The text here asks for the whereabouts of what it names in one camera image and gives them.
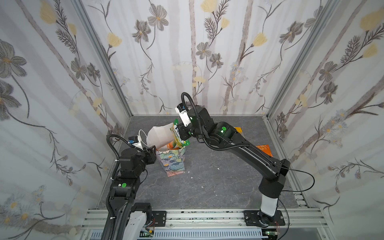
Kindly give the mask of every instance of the painted flower center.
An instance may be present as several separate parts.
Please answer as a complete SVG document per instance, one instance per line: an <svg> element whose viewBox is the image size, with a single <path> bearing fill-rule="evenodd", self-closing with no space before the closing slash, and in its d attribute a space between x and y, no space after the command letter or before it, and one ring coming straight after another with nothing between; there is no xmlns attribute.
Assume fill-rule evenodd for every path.
<svg viewBox="0 0 384 240"><path fill-rule="evenodd" d="M5 62L5 63L11 63L11 60L9 60L9 58L3 58L3 62Z"/></svg>
<svg viewBox="0 0 384 240"><path fill-rule="evenodd" d="M23 215L22 215L22 219L23 219L23 220L25 220L25 219L27 219L27 218L28 218L28 214L23 214Z"/></svg>

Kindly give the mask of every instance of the gray table surface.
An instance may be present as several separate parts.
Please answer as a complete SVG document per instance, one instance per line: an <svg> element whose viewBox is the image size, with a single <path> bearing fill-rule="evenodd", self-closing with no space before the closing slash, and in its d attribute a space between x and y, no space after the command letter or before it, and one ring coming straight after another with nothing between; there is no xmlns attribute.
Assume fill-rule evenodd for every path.
<svg viewBox="0 0 384 240"><path fill-rule="evenodd" d="M125 138L137 135L140 129L148 133L153 126L163 126L174 119L175 116L133 116ZM241 127L248 141L269 145L272 155L278 157L262 117L215 116L213 120ZM147 165L149 175L140 185L136 202L150 202L152 208L260 208L262 194L258 186L262 175L258 171L227 151L213 151L195 138L190 141L185 152L185 173L168 177L159 161ZM145 175L142 173L140 178L143 180ZM109 179L99 209L105 208L110 184ZM284 189L291 189L288 181ZM285 207L297 207L292 192L282 192L280 200Z"/></svg>

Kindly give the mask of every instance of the robotic arm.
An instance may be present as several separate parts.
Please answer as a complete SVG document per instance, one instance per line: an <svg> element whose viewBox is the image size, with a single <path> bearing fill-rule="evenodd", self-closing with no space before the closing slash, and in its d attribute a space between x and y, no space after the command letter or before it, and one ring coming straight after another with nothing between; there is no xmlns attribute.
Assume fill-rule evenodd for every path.
<svg viewBox="0 0 384 240"><path fill-rule="evenodd" d="M184 96L190 102L188 109ZM226 122L215 123L208 111L195 106L188 93L181 94L182 103L176 108L182 123L177 129L182 140L190 137L197 138L215 151L229 151L261 173L263 179L259 185L262 193L262 205L253 222L254 226L268 227L274 222L277 209L277 201L285 184L285 176L290 168L290 162L286 159L273 158L247 141L233 126ZM122 151L121 157L110 144L110 137L118 137L131 148ZM104 227L102 240L133 240L137 239L143 226L154 224L149 203L134 203L136 192L140 186L140 174L145 171L147 164L153 164L156 160L156 147L141 148L137 137L130 137L127 142L118 135L108 135L107 142L117 157L114 169L114 177L106 200L108 219ZM118 175L118 166L121 165L121 176Z"/></svg>
<svg viewBox="0 0 384 240"><path fill-rule="evenodd" d="M185 96L191 103L191 109L188 109L185 103ZM215 123L205 108L194 105L188 93L182 93L181 100L182 103L175 110L183 121L177 125L182 140L195 137L200 142L202 139L203 142L200 143L205 143L210 149L232 152L261 173L263 179L259 191L262 193L262 205L255 226L269 226L274 222L278 197L284 187L290 162L286 159L280 161L265 154L230 124Z"/></svg>

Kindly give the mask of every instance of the floral wallpaper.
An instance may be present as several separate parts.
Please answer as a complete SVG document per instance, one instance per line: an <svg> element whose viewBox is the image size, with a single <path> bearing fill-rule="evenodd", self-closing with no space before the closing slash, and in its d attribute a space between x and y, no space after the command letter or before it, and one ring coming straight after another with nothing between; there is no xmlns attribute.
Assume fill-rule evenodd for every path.
<svg viewBox="0 0 384 240"><path fill-rule="evenodd" d="M1 236L79 239L128 118L70 2L0 6Z"/></svg>
<svg viewBox="0 0 384 240"><path fill-rule="evenodd" d="M382 239L383 59L383 3L341 1L270 119L339 240Z"/></svg>
<svg viewBox="0 0 384 240"><path fill-rule="evenodd" d="M266 114L326 1L83 0L134 114Z"/></svg>

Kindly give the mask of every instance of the vertical metal post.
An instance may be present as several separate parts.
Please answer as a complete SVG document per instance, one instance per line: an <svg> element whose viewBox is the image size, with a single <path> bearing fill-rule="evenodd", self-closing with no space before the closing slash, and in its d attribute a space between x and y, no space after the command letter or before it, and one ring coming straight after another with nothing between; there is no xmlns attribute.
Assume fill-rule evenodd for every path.
<svg viewBox="0 0 384 240"><path fill-rule="evenodd" d="M274 115L275 111L277 110L277 107L281 103L284 95L287 93L289 86L291 85L293 79L295 78L297 72L301 68L301 66L304 63L304 60L309 55L310 51L313 48L313 45L316 43L316 40L318 39L319 35L321 34L322 30L325 28L328 20L331 18L332 13L336 9L337 5L339 4L340 0L328 0L328 2L325 4L325 7L320 14L320 17L318 21L313 26L313 30L310 32L310 35L308 39L305 41L305 44L303 48L301 49L298 57L296 58L292 68L288 72L283 84L281 85L281 88L279 89L276 98L273 100L271 107L269 108L267 117Z"/></svg>
<svg viewBox="0 0 384 240"><path fill-rule="evenodd" d="M115 89L116 94L118 95L119 100L120 100L125 112L128 114L129 117L132 117L133 116L132 111L129 108L129 105L126 101L126 98L125 98L123 92L121 91L121 88L119 86L118 80L116 79L116 76L113 74L113 70L112 70L111 64L108 60L108 56L106 55L106 52L103 49L103 46L100 43L100 40L96 35L96 32L92 26L92 23L89 19L89 16L88 16L87 12L85 11L83 3L81 2L81 0L71 0L71 2L72 2L73 6L76 10L77 15L79 16L79 18L82 22L86 32L87 32L88 37L90 38L90 40L92 42L92 45L94 47L95 52L99 56L103 66L104 66L104 69L105 69L108 77L111 80L111 84L112 84L113 88Z"/></svg>

